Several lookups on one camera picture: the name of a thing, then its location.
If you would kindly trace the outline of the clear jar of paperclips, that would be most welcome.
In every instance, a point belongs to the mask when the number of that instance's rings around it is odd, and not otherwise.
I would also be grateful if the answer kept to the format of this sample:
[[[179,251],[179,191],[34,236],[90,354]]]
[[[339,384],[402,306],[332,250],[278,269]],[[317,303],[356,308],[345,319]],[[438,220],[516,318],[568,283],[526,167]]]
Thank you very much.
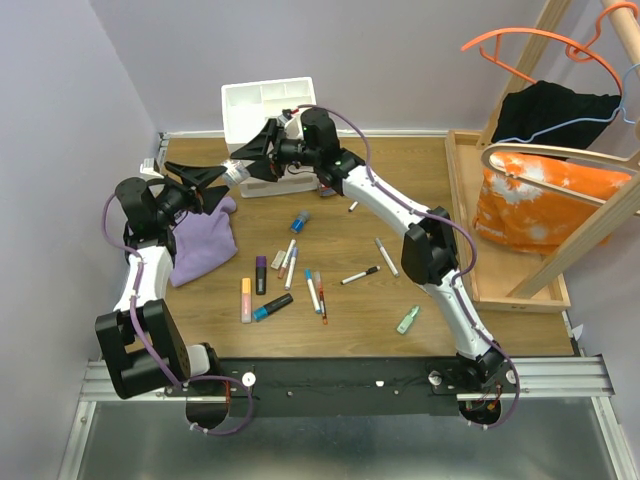
[[[225,168],[222,178],[229,188],[241,185],[250,177],[250,172],[242,161],[229,159],[221,166]]]

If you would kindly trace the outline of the pink cap pencil tube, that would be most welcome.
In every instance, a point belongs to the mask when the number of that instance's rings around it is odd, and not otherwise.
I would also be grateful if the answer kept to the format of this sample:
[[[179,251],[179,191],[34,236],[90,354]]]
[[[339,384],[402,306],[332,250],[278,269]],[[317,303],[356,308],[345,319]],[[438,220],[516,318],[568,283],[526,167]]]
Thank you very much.
[[[317,191],[320,197],[329,197],[336,194],[334,189],[332,189],[331,187],[324,186],[322,184],[318,185]]]

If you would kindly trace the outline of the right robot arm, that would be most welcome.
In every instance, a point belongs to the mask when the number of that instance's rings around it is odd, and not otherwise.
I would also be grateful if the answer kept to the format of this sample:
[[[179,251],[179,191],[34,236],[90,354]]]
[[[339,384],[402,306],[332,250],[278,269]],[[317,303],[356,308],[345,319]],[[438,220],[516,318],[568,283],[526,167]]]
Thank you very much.
[[[290,165],[310,167],[323,185],[369,208],[402,237],[404,273],[436,302],[453,335],[454,386],[480,392],[507,375],[518,384],[513,360],[483,325],[464,288],[454,236],[458,227],[447,211],[411,200],[373,172],[369,157],[342,147],[336,112],[312,105],[301,110],[301,138],[289,138],[285,127],[270,119],[232,159],[248,162],[250,175],[264,181],[279,180]]]

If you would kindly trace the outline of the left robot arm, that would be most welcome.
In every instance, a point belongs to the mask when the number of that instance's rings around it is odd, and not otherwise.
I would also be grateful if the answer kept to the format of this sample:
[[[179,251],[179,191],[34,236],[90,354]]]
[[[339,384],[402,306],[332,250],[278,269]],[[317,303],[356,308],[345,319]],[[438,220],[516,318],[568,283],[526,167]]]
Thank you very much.
[[[121,181],[111,199],[126,223],[122,240],[107,242],[125,253],[128,276],[112,312],[97,317],[95,331],[116,394],[129,399],[184,383],[201,395],[222,380],[220,362],[208,343],[185,344],[165,302],[174,269],[173,233],[183,213],[210,214],[228,187],[215,185],[226,169],[167,163],[167,174]]]

